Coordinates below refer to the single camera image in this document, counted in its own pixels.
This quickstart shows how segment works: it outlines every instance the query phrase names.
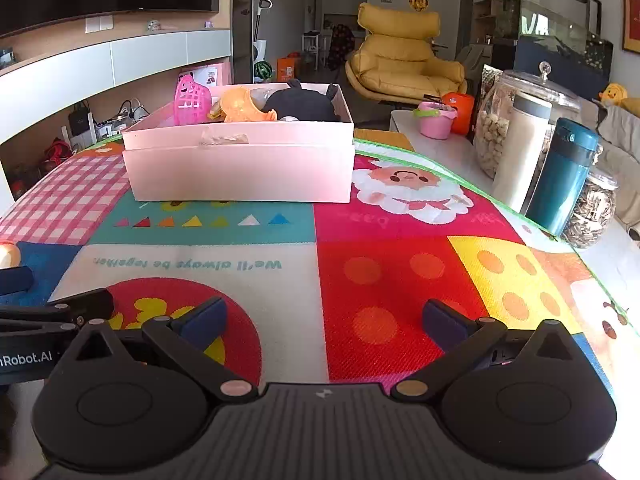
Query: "colorful play mat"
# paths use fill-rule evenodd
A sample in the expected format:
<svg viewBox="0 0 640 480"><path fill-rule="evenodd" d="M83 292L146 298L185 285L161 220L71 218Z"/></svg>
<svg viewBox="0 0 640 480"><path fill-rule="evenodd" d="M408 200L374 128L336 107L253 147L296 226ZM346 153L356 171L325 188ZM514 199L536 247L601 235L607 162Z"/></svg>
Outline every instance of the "colorful play mat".
<svg viewBox="0 0 640 480"><path fill-rule="evenodd" d="M388 388L441 355L429 298L510 328L559 319L618 407L601 464L634 478L640 339L578 255L421 155L356 149L348 204L136 202L119 144L82 152L0 222L35 276L1 301L107 287L126 329L221 295L226 330L205 352L260 384Z"/></svg>

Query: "picture frame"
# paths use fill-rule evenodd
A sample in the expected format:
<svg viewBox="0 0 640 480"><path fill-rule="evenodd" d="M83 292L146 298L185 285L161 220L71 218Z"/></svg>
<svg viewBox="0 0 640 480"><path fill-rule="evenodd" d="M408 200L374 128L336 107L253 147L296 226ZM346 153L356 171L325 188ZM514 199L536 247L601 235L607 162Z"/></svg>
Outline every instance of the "picture frame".
<svg viewBox="0 0 640 480"><path fill-rule="evenodd" d="M640 0L624 0L623 49L640 54Z"/></svg>

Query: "white triangle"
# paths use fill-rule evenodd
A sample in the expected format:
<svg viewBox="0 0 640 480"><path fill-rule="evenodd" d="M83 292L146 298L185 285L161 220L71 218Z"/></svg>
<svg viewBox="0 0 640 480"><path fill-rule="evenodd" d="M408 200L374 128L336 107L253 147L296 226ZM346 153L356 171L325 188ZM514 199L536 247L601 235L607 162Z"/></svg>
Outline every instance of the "white triangle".
<svg viewBox="0 0 640 480"><path fill-rule="evenodd" d="M255 219L255 216L249 215L247 218L242 220L238 225L260 225L260 222L258 222Z"/></svg>

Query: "pink gingham pattern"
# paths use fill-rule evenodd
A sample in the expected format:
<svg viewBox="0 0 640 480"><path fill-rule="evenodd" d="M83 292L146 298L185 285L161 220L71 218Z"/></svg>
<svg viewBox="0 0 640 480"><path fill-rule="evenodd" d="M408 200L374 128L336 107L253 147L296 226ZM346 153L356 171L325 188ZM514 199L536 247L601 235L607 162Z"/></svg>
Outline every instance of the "pink gingham pattern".
<svg viewBox="0 0 640 480"><path fill-rule="evenodd" d="M0 220L0 238L85 244L127 189L121 155L75 156L43 178Z"/></svg>

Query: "white thermos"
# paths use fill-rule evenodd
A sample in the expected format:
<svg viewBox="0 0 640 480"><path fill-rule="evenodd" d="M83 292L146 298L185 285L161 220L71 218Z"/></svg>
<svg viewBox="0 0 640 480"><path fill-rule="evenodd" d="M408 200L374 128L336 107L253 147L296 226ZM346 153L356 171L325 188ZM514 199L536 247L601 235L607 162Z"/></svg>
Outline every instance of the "white thermos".
<svg viewBox="0 0 640 480"><path fill-rule="evenodd" d="M492 195L514 211L522 208L536 171L551 108L551 103L524 92L518 92L513 100Z"/></svg>

